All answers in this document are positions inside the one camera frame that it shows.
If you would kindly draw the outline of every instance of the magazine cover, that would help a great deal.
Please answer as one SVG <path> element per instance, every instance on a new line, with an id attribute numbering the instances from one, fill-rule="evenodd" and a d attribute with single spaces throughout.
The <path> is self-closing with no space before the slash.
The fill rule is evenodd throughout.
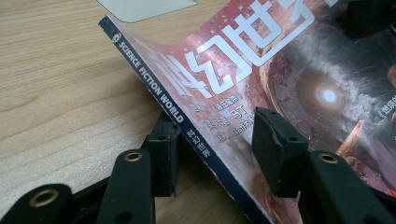
<path id="1" fill-rule="evenodd" d="M 396 39 L 361 38 L 347 1 L 232 0 L 195 33 L 159 45 L 105 16 L 100 25 L 253 223 L 301 223 L 274 197 L 250 142 L 256 106 L 276 110 L 396 197 Z"/>

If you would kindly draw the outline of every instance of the brass insert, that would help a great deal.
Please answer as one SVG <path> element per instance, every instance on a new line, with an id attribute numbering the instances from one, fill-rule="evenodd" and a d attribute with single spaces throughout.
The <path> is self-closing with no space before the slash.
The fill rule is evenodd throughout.
<path id="1" fill-rule="evenodd" d="M 125 155 L 124 159 L 126 161 L 139 161 L 142 159 L 143 155 L 140 152 L 131 152 Z"/>
<path id="2" fill-rule="evenodd" d="M 36 208 L 41 207 L 52 203 L 58 196 L 59 191 L 57 189 L 44 189 L 30 199 L 29 205 Z"/>
<path id="3" fill-rule="evenodd" d="M 322 153 L 322 154 L 319 154 L 318 156 L 321 160 L 326 161 L 327 163 L 337 163 L 338 162 L 338 159 L 330 154 Z"/>

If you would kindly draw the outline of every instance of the black bracket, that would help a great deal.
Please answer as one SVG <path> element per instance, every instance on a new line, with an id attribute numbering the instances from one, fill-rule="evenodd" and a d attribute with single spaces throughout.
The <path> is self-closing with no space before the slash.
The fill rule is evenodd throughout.
<path id="1" fill-rule="evenodd" d="M 308 141 L 275 111 L 256 108 L 252 148 L 271 191 L 296 198 L 304 224 L 396 223 L 393 198 L 373 192 L 347 162 Z"/>
<path id="2" fill-rule="evenodd" d="M 154 197 L 176 194 L 180 130 L 162 113 L 142 148 L 121 153 L 110 177 L 75 194 L 63 184 L 23 195 L 1 224 L 155 223 Z"/>

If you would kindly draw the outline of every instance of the magazine spine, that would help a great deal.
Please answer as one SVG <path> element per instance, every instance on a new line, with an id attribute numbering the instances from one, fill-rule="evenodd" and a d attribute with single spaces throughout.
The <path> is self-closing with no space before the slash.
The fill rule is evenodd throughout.
<path id="1" fill-rule="evenodd" d="M 158 78 L 155 77 L 155 75 L 152 73 L 149 66 L 140 57 L 140 55 L 137 53 L 137 51 L 134 49 L 134 47 L 129 43 L 129 41 L 124 37 L 124 34 L 119 30 L 119 28 L 113 22 L 113 20 L 110 19 L 108 16 L 105 16 L 104 18 L 102 18 L 99 21 L 99 25 L 102 27 L 104 32 L 108 35 L 108 37 L 113 40 L 113 43 L 116 46 L 116 48 L 120 51 L 120 53 L 125 57 L 125 59 L 128 61 L 128 63 L 132 66 L 132 68 L 135 70 L 135 72 L 137 73 L 139 78 L 142 80 L 142 82 L 145 84 L 145 86 L 148 88 L 148 90 L 151 92 L 151 94 L 154 96 L 154 98 L 157 100 L 157 102 L 160 103 L 160 105 L 162 106 L 164 111 L 173 120 L 173 122 L 180 127 L 181 132 L 186 137 L 186 139 L 190 142 L 190 144 L 193 146 L 194 150 L 199 154 L 199 156 L 206 163 L 206 165 L 209 167 L 209 169 L 215 174 L 216 178 L 221 183 L 221 185 L 224 188 L 226 188 L 228 193 L 238 203 L 238 205 L 244 211 L 244 213 L 249 218 L 249 220 L 252 223 L 270 223 L 267 216 L 263 213 L 263 210 L 261 210 L 259 208 L 259 206 L 254 202 L 254 200 L 251 199 L 250 196 L 246 193 L 246 191 L 240 186 L 240 184 L 233 177 L 233 175 L 228 170 L 228 168 L 225 166 L 225 164 L 217 156 L 217 154 L 215 153 L 213 148 L 206 142 L 205 138 L 202 137 L 202 135 L 195 128 L 195 126 L 192 124 L 192 122 L 188 119 L 188 117 L 185 115 L 185 113 L 176 104 L 176 102 L 170 96 L 169 92 L 165 89 L 165 87 L 158 80 Z M 118 34 L 120 34 L 119 35 L 120 39 L 117 39 L 117 41 L 115 41 L 114 35 L 118 35 Z M 128 55 L 120 47 L 119 43 L 122 43 L 122 42 L 129 48 L 129 50 L 137 58 L 137 60 L 139 62 L 141 62 L 141 64 L 138 67 L 136 67 L 136 65 L 133 64 L 132 61 L 129 60 Z M 161 94 L 158 94 L 158 92 L 155 92 L 155 90 L 151 87 L 150 83 L 143 77 L 143 75 L 145 73 L 142 71 L 144 71 L 144 70 L 139 69 L 142 67 L 145 68 L 144 70 L 146 71 L 146 73 L 151 74 L 151 78 L 152 78 L 153 82 L 155 82 L 158 85 L 158 88 L 160 88 L 162 90 Z M 166 106 L 166 104 L 161 100 L 161 97 L 166 97 L 169 100 L 167 102 L 170 102 L 172 104 L 172 106 L 178 111 L 179 115 L 183 118 L 182 121 L 180 121 L 180 119 L 177 119 L 176 117 L 173 116 L 172 112 L 169 111 L 169 108 L 168 108 L 169 106 Z M 190 134 L 188 134 L 188 132 L 193 132 L 195 134 L 195 136 L 190 136 Z M 205 148 L 207 148 L 209 150 L 210 156 L 207 156 L 207 157 L 204 156 L 204 154 L 201 152 L 201 150 L 193 143 L 193 137 L 198 137 L 200 139 L 200 142 L 203 143 Z"/>

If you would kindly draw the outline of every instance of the wood grain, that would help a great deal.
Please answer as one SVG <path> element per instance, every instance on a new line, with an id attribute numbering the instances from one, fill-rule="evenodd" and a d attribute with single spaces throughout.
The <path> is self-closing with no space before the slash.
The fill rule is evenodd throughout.
<path id="1" fill-rule="evenodd" d="M 176 43 L 226 3 L 199 0 L 128 26 Z M 0 217 L 40 185 L 78 191 L 105 178 L 160 115 L 97 25 L 106 13 L 96 1 L 0 2 Z M 156 199 L 158 223 L 248 223 L 191 149 L 182 159 L 178 196 Z"/>

